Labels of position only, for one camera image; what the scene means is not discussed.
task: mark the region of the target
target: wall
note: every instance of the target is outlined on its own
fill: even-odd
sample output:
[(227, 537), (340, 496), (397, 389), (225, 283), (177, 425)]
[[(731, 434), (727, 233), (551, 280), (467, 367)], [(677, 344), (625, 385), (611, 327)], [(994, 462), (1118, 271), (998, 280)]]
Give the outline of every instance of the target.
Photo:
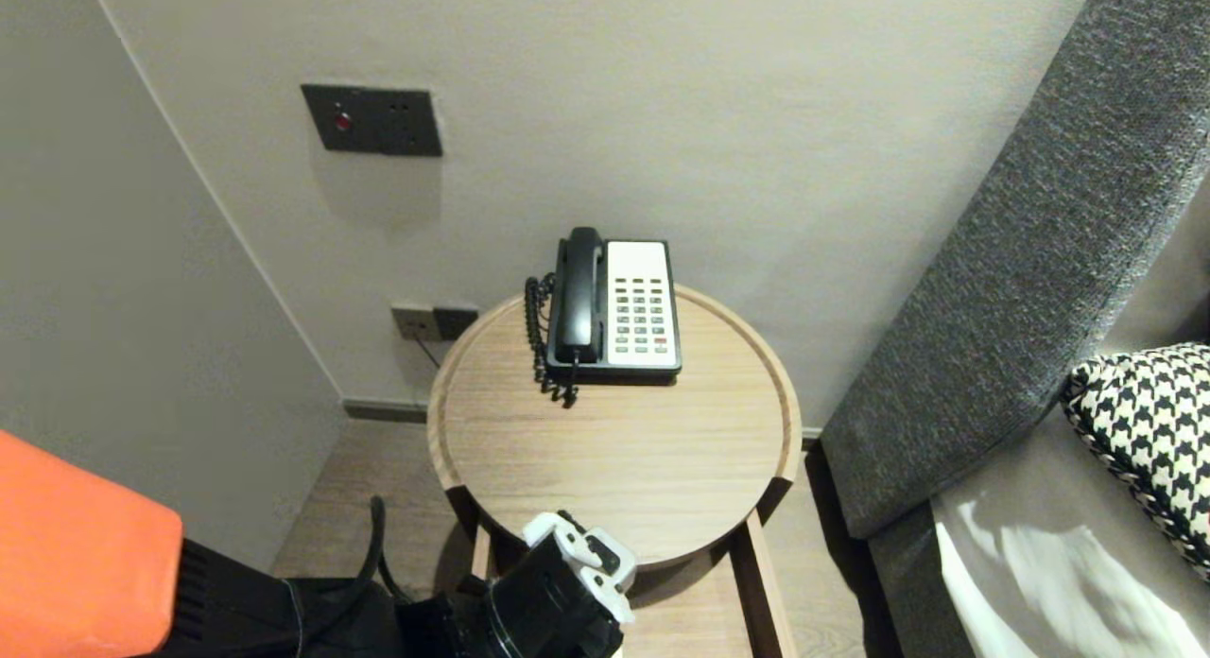
[[(1083, 0), (103, 0), (342, 396), (388, 305), (490, 308), (576, 224), (662, 236), (822, 426)], [(325, 154), (305, 81), (432, 88), (446, 157)]]
[(98, 0), (0, 0), (0, 428), (272, 562), (345, 421)]
[(1139, 283), (1099, 353), (1210, 339), (1210, 179)]

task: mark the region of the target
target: cable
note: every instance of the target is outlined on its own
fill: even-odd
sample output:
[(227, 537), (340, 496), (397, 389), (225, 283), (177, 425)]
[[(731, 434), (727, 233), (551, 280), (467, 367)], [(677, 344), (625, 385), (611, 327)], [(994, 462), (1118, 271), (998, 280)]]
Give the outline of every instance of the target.
[(404, 591), (403, 588), (394, 582), (394, 576), (391, 575), (391, 567), (386, 565), (386, 552), (384, 552), (382, 558), (379, 559), (379, 576), (382, 578), (382, 587), (391, 593), (392, 599), (401, 604), (416, 602), (410, 594)]
[(266, 653), (290, 650), (296, 650), (296, 653), (301, 654), (307, 642), (322, 636), (323, 633), (328, 631), (332, 625), (336, 624), (336, 622), (348, 613), (351, 607), (357, 604), (362, 594), (374, 582), (374, 570), (385, 566), (382, 537), (386, 530), (386, 508), (382, 504), (382, 498), (376, 495), (370, 498), (370, 520), (373, 524), (370, 546), (365, 554), (365, 560), (362, 561), (362, 570), (357, 572), (353, 582), (345, 588), (345, 594), (341, 595), (340, 600), (329, 607), (327, 616), (311, 627), (305, 629), (299, 628), (299, 631), (281, 633), (242, 646), (174, 648), (143, 653), (133, 658), (255, 658)]
[[(302, 636), (302, 601), (299, 599), (298, 589), (294, 589), (294, 583), (290, 581), (282, 581), (286, 583), (286, 589), (290, 590), (290, 606), (294, 607), (294, 619), (299, 627), (299, 636)], [(302, 642), (299, 641), (298, 651), (294, 652), (294, 658), (302, 658)]]
[(422, 340), (419, 340), (419, 339), (416, 340), (416, 345), (419, 345), (420, 351), (424, 351), (425, 356), (427, 356), (428, 359), (433, 362), (433, 368), (437, 368), (438, 370), (440, 370), (442, 369), (440, 362), (437, 362), (436, 357), (433, 357), (433, 353), (428, 351), (427, 345), (425, 345), (425, 342), (422, 342)]
[(576, 396), (580, 396), (580, 387), (576, 386), (576, 375), (580, 374), (580, 352), (576, 351), (575, 360), (571, 360), (571, 379), (567, 379), (567, 387), (563, 394), (563, 406), (571, 408), (576, 404)]

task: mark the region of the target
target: power outlet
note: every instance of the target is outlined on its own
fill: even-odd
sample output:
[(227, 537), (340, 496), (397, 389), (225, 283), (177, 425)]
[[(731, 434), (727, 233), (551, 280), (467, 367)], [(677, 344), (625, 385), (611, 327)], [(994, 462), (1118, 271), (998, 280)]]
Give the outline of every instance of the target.
[(451, 342), (462, 331), (478, 321), (479, 312), (473, 308), (403, 308), (392, 306), (391, 317), (405, 340), (426, 340), (426, 342)]
[(424, 340), (425, 342), (438, 342), (442, 340), (440, 330), (437, 328), (437, 317), (432, 308), (396, 308), (392, 306), (391, 317), (399, 329), (401, 337), (405, 340)]

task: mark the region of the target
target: landline phone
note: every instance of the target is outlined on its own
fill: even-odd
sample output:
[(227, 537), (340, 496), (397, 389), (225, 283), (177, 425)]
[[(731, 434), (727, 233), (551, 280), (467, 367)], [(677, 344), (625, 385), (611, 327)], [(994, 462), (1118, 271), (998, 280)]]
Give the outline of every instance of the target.
[(554, 273), (526, 279), (525, 322), (534, 379), (564, 408), (577, 382), (670, 383), (681, 370), (667, 241), (601, 241), (593, 227), (572, 229)]

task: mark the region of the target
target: houndstooth pillow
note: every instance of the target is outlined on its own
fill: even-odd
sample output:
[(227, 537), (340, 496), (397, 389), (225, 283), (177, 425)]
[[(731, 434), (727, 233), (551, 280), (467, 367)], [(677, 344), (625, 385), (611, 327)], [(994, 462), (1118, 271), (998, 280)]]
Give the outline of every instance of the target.
[(1089, 450), (1210, 583), (1210, 347), (1095, 357), (1062, 396)]

